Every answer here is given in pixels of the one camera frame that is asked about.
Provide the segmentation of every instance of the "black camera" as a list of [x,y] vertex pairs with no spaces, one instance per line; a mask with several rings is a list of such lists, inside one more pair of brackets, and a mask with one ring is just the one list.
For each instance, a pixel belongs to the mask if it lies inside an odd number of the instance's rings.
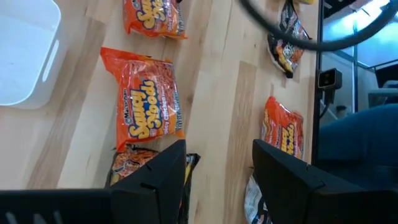
[[341,88],[343,74],[332,68],[321,72],[318,77],[318,88],[322,90],[338,90]]

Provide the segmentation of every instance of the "maruchan logo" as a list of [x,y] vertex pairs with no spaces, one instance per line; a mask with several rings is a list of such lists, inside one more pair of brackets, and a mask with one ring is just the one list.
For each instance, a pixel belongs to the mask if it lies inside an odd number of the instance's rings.
[[123,114],[124,114],[124,123],[125,124],[132,124],[132,118],[130,117],[130,109],[129,109],[129,103],[128,103],[128,98],[127,98],[127,90],[123,90]]

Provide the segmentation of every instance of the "white plastic bin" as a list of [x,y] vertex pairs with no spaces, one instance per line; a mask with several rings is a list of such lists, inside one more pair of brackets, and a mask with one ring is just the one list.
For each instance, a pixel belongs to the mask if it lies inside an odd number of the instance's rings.
[[0,105],[37,109],[65,58],[61,12],[52,0],[0,1]]

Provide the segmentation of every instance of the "orange noodle package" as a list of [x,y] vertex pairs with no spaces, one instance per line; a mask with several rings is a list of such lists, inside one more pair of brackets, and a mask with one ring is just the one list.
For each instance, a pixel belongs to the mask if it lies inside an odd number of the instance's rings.
[[177,0],[124,0],[124,29],[149,37],[185,39],[185,28]]
[[101,48],[107,71],[119,82],[116,148],[166,134],[184,138],[182,112],[171,62]]
[[303,117],[270,96],[264,109],[261,139],[299,159],[303,156]]

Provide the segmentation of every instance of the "wooden surface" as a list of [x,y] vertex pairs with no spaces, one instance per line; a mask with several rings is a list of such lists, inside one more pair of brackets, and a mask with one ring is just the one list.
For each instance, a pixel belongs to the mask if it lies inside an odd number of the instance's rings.
[[[281,0],[256,0],[276,19]],[[244,189],[251,144],[260,137],[270,95],[305,118],[305,159],[312,142],[315,54],[305,52],[286,80],[266,50],[266,32],[236,0],[184,0],[188,39],[127,35],[121,0],[56,0],[69,49],[50,103],[35,111],[0,108],[1,189],[102,187],[115,144],[118,84],[99,58],[107,46],[172,59],[187,151],[202,159],[193,173],[191,223],[245,223]],[[317,3],[296,8],[317,37]],[[175,137],[145,143],[162,150]]]

